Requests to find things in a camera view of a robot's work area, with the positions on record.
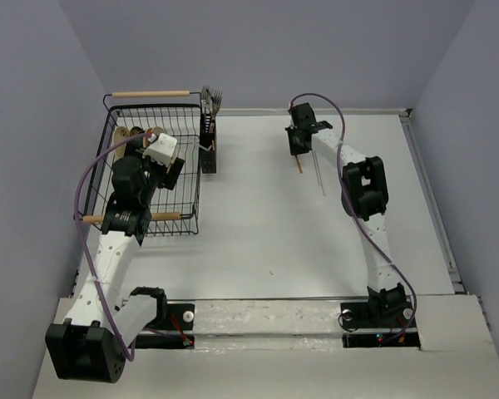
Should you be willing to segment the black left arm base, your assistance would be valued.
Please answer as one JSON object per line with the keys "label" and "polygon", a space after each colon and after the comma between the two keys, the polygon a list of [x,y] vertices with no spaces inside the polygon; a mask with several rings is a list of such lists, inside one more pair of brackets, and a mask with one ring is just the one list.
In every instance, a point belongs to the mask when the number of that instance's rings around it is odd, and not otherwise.
{"label": "black left arm base", "polygon": [[136,338],[136,349],[193,349],[194,321],[193,303],[169,303],[166,317],[147,324]]}

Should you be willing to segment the black fork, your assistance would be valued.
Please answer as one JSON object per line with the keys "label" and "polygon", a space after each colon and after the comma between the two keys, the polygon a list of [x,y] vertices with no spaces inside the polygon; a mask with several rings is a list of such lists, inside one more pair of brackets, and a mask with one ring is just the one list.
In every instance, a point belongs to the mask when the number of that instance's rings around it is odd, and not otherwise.
{"label": "black fork", "polygon": [[212,105],[211,115],[213,118],[216,118],[217,114],[220,111],[222,99],[223,99],[222,91],[214,90],[211,92],[211,105]]}

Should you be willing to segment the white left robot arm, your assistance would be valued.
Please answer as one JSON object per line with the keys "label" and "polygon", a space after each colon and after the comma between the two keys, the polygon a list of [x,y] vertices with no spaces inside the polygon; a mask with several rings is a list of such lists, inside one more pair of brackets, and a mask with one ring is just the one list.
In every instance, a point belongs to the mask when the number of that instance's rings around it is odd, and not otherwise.
{"label": "white left robot arm", "polygon": [[136,338],[143,328],[166,322],[167,299],[161,288],[139,287],[123,307],[116,302],[150,226],[154,193],[173,189],[183,164],[168,139],[113,164],[113,191],[96,254],[86,255],[91,274],[63,321],[51,324],[46,332],[58,378],[117,382],[126,362],[134,359]]}

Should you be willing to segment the all silver fork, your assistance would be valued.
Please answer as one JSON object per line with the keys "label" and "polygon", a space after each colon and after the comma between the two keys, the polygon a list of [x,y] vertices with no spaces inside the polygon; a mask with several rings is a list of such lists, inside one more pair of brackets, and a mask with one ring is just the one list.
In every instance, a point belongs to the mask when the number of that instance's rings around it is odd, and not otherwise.
{"label": "all silver fork", "polygon": [[204,114],[212,112],[212,95],[210,94],[210,87],[204,85],[200,92],[201,110]]}

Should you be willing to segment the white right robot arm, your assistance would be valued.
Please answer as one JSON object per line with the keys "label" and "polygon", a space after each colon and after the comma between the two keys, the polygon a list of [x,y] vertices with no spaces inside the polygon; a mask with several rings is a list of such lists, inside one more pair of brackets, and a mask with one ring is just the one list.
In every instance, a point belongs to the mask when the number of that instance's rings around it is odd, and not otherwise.
{"label": "white right robot arm", "polygon": [[383,160],[346,145],[345,130],[337,133],[329,122],[318,121],[308,103],[292,105],[289,114],[291,122],[286,131],[290,154],[313,152],[336,167],[343,208],[361,237],[368,299],[352,303],[343,311],[344,319],[377,327],[403,325],[412,318],[414,303],[408,300],[406,279],[389,256],[385,226],[389,195]]}

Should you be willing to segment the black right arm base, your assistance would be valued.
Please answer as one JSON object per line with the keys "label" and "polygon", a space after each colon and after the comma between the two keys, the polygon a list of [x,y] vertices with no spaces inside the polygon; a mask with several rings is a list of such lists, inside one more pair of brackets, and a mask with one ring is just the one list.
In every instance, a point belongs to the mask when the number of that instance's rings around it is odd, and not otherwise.
{"label": "black right arm base", "polygon": [[340,304],[338,325],[343,330],[346,349],[376,347],[421,347],[416,321],[410,321],[412,305],[376,318],[369,312],[368,302],[348,301]]}

